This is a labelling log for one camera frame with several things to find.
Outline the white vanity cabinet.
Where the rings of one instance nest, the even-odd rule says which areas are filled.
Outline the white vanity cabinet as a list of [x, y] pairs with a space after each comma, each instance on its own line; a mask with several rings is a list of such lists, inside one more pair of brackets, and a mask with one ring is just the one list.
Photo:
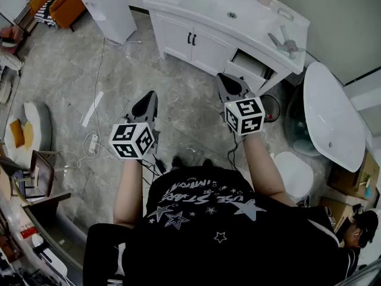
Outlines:
[[[309, 21], [287, 5], [272, 0], [144, 0], [161, 58], [172, 55], [213, 76], [224, 73], [237, 50], [256, 58], [274, 73], [258, 90], [262, 95], [290, 74], [304, 69], [305, 52], [296, 59], [279, 51], [272, 33], [283, 43], [280, 26], [297, 47], [306, 48]], [[228, 12], [237, 15], [229, 18]]]

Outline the white bathtub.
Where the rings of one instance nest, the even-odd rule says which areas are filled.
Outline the white bathtub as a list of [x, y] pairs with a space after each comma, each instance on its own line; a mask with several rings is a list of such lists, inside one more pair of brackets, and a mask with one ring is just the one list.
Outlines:
[[322, 63], [311, 63], [303, 85], [304, 112], [315, 149], [334, 163], [356, 172], [366, 139], [360, 117], [342, 84]]

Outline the person's left forearm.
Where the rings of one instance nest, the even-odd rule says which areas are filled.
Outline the person's left forearm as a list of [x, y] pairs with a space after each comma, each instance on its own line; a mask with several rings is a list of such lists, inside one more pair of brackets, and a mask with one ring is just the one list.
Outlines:
[[137, 160], [125, 160], [115, 196], [115, 224], [133, 229], [143, 218], [142, 181], [142, 165]]

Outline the grey curved table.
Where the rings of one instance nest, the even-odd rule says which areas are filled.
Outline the grey curved table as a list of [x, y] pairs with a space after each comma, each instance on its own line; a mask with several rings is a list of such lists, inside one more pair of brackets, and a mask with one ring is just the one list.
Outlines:
[[24, 239], [20, 232], [34, 226], [48, 248], [67, 268], [67, 279], [75, 286], [83, 286], [83, 259], [87, 236], [60, 209], [63, 202], [70, 201], [72, 193], [64, 191], [50, 197], [40, 198], [31, 205], [24, 204], [18, 197], [10, 200], [0, 190], [0, 210], [8, 222], [11, 235], [33, 266], [48, 275], [60, 274], [47, 264], [42, 255], [36, 254], [32, 238]]

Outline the dark wooden chair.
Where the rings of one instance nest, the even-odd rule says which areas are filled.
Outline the dark wooden chair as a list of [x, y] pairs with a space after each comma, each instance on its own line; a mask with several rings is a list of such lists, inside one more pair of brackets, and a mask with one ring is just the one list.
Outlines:
[[14, 174], [12, 182], [16, 194], [28, 203], [35, 198], [45, 198], [51, 195], [52, 186], [57, 172], [76, 169], [76, 166], [53, 167], [48, 161], [50, 156], [57, 156], [60, 151], [32, 151], [29, 170], [19, 170], [21, 177]]

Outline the open white drawer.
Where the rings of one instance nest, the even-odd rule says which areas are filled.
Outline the open white drawer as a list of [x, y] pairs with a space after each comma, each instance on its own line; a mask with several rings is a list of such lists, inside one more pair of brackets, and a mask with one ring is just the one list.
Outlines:
[[251, 91], [257, 93], [274, 71], [256, 58], [237, 50], [232, 60], [227, 62], [224, 73], [245, 81]]

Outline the person's right forearm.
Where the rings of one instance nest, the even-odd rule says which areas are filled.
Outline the person's right forearm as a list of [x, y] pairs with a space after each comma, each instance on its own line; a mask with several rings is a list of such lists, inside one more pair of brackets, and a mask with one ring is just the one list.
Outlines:
[[243, 148], [254, 191], [287, 206], [296, 207], [286, 193], [282, 177], [270, 157], [261, 135], [258, 132], [247, 135], [243, 139]]

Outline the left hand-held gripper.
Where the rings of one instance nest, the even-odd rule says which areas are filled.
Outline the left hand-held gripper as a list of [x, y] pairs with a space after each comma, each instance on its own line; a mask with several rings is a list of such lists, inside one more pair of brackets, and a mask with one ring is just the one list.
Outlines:
[[129, 116], [121, 117], [113, 126], [109, 144], [123, 160], [142, 160], [148, 154], [156, 154], [159, 131], [155, 130], [158, 97], [149, 91], [130, 110]]

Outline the black white striped cushion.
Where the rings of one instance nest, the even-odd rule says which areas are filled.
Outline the black white striped cushion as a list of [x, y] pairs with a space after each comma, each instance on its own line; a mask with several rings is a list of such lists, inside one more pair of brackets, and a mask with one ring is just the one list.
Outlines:
[[50, 14], [50, 6], [55, 2], [55, 0], [48, 0], [45, 2], [42, 7], [37, 11], [35, 14], [35, 20], [38, 23], [46, 24], [47, 26], [51, 27], [57, 27], [57, 22], [52, 18]]

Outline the yellow cushion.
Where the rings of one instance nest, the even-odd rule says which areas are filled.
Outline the yellow cushion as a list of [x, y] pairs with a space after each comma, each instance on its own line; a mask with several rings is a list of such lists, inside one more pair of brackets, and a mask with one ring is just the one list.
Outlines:
[[29, 150], [34, 140], [33, 125], [29, 121], [27, 121], [24, 125], [23, 135], [24, 135], [24, 148], [26, 150]]

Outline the orange sofa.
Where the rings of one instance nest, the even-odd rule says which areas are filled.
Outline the orange sofa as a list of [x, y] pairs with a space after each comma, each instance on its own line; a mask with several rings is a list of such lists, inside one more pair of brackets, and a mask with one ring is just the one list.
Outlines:
[[[29, 2], [30, 14], [35, 17], [37, 11], [47, 1], [31, 0]], [[82, 0], [55, 0], [49, 10], [52, 18], [58, 24], [57, 27], [70, 29], [73, 32], [72, 24], [86, 10], [86, 7]]]

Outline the black star-print T-shirt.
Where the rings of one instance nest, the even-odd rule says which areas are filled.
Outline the black star-print T-shirt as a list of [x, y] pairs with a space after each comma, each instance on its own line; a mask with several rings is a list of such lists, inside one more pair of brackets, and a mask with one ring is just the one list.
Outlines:
[[290, 207], [219, 167], [187, 167], [151, 186], [134, 228], [89, 228], [84, 286], [333, 286], [350, 276], [322, 207]]

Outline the orange cushion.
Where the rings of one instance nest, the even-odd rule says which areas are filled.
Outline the orange cushion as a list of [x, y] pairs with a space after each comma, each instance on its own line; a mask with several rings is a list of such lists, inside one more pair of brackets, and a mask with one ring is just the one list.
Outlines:
[[10, 124], [11, 133], [14, 139], [16, 148], [24, 145], [24, 133], [19, 119], [16, 119]]

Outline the black trash bin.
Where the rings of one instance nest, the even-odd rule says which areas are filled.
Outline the black trash bin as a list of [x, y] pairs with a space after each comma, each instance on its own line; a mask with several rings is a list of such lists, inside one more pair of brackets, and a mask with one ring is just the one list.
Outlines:
[[265, 123], [273, 123], [280, 116], [280, 105], [277, 99], [271, 95], [262, 95], [260, 100], [265, 111]]

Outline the white round pouf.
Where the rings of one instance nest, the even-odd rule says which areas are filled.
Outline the white round pouf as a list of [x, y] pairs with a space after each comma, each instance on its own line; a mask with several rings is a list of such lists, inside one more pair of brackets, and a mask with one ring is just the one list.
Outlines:
[[[33, 125], [34, 140], [29, 150], [23, 146], [16, 148], [11, 133], [10, 124], [19, 119], [21, 126], [29, 121]], [[29, 101], [19, 105], [15, 113], [8, 119], [5, 128], [5, 146], [8, 157], [23, 168], [29, 168], [32, 151], [49, 151], [52, 144], [52, 122], [48, 107], [42, 102]]]

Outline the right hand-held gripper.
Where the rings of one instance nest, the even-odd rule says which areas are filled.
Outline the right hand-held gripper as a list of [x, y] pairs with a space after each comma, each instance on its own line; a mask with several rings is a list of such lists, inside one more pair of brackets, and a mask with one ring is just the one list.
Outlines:
[[239, 136], [262, 130], [265, 110], [259, 97], [249, 91], [248, 84], [231, 74], [216, 75], [218, 94], [223, 103], [221, 117]]

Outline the cardboard box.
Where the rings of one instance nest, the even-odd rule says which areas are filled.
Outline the cardboard box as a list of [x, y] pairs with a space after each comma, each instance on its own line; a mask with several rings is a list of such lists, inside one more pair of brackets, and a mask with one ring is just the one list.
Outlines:
[[369, 200], [376, 191], [379, 172], [378, 163], [366, 150], [363, 162], [356, 172], [350, 172], [335, 163], [327, 184], [345, 195]]

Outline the large glass jar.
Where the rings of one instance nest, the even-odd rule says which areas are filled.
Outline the large glass jar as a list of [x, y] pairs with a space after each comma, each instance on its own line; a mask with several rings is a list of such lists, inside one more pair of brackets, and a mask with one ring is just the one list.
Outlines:
[[296, 87], [288, 104], [285, 115], [285, 137], [295, 151], [309, 157], [321, 155], [313, 145], [308, 132], [304, 111], [303, 84]]

